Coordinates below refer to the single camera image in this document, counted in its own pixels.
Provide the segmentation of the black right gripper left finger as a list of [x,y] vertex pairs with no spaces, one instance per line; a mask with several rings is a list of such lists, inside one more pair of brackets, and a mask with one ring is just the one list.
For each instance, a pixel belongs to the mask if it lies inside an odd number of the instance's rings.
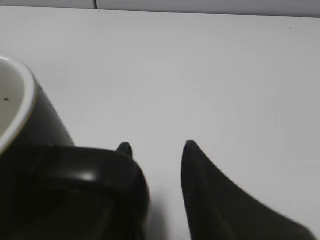
[[129,142],[122,142],[116,149],[116,152],[125,155],[131,159],[133,158],[133,149]]

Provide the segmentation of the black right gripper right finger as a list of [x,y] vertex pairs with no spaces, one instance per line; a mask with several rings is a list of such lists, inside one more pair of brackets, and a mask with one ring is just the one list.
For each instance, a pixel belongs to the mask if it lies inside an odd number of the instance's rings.
[[305,226],[277,213],[224,175],[188,140],[181,187],[193,240],[313,240]]

